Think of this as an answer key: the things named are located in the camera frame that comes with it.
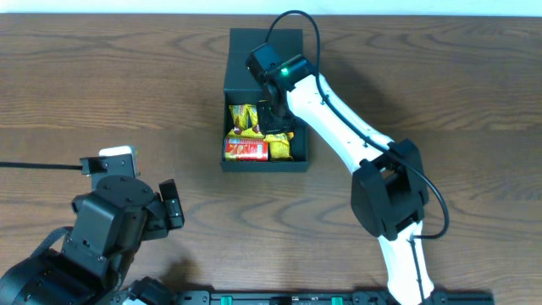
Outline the yellow Apollo cake packet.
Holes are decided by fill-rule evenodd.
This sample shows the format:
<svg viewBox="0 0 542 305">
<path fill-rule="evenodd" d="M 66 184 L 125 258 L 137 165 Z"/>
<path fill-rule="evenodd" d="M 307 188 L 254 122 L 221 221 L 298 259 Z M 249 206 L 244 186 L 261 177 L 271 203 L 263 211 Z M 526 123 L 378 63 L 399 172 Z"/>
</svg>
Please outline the yellow Apollo cake packet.
<svg viewBox="0 0 542 305">
<path fill-rule="evenodd" d="M 235 134 L 242 133 L 248 125 L 248 110 L 246 105 L 229 105 L 230 113 L 234 123 L 233 131 Z"/>
<path fill-rule="evenodd" d="M 260 131 L 258 124 L 257 107 L 255 104 L 242 104 L 246 105 L 248 110 L 248 125 L 247 128 L 240 134 L 235 134 L 232 130 L 228 133 L 228 137 L 249 138 L 249 139 L 263 139 L 264 135 Z"/>
</svg>

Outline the yellow snack packet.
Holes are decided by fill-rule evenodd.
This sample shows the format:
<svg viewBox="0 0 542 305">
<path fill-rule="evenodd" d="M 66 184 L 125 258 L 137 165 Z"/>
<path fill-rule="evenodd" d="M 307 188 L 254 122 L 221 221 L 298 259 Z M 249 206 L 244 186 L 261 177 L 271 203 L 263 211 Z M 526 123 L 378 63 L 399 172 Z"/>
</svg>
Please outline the yellow snack packet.
<svg viewBox="0 0 542 305">
<path fill-rule="evenodd" d="M 293 159 L 290 152 L 290 140 L 293 137 L 293 132 L 270 134 L 264 137 L 264 140 L 268 143 L 272 161 L 289 161 Z"/>
</svg>

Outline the black gift box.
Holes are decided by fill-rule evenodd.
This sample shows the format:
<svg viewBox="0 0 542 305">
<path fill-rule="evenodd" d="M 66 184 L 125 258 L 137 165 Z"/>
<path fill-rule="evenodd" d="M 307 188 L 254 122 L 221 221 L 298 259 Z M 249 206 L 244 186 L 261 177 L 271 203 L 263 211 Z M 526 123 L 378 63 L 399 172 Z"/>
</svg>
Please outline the black gift box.
<svg viewBox="0 0 542 305">
<path fill-rule="evenodd" d="M 227 135 L 234 127 L 229 106 L 255 104 L 263 100 L 263 92 L 246 68 L 249 53 L 264 43 L 266 29 L 232 28 L 230 48 L 224 77 L 224 131 Z M 269 38 L 282 59 L 303 52 L 301 29 L 275 29 Z M 291 161 L 227 161 L 221 160 L 224 172 L 305 172 L 308 169 L 308 131 L 304 125 L 294 129 L 290 141 Z"/>
</svg>

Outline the red Pringles can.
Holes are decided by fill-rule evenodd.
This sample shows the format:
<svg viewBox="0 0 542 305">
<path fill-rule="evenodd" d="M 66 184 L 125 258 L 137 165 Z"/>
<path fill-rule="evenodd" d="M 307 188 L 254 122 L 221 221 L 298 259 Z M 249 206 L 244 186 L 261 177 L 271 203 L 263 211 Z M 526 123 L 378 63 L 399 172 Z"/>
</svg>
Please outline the red Pringles can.
<svg viewBox="0 0 542 305">
<path fill-rule="evenodd" d="M 262 139 L 226 138 L 224 158 L 227 161 L 268 161 L 268 143 Z"/>
</svg>

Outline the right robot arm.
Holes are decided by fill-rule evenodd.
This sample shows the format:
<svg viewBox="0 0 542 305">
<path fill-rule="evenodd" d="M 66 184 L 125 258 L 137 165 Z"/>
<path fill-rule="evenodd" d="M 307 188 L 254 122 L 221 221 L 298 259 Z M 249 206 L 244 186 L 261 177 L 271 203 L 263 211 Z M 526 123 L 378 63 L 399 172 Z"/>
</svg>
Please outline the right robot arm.
<svg viewBox="0 0 542 305">
<path fill-rule="evenodd" d="M 418 148 L 408 139 L 393 141 L 361 119 L 301 54 L 284 61 L 252 53 L 246 67 L 266 96 L 262 130 L 288 130 L 301 121 L 350 171 L 351 209 L 379 241 L 391 296 L 400 304 L 428 300 L 434 283 L 424 260 L 423 218 L 435 187 Z"/>
</svg>

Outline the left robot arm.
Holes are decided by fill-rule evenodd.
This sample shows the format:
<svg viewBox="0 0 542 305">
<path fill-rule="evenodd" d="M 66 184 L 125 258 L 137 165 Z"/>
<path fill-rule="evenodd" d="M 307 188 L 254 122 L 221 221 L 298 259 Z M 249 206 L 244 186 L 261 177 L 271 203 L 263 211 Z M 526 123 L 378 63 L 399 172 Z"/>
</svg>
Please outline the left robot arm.
<svg viewBox="0 0 542 305">
<path fill-rule="evenodd" d="M 184 226 L 174 180 L 154 191 L 139 180 L 133 153 L 81 158 L 91 191 L 75 197 L 76 220 L 53 230 L 1 278 L 3 304 L 173 304 L 175 294 L 144 278 L 124 280 L 142 242 Z"/>
</svg>

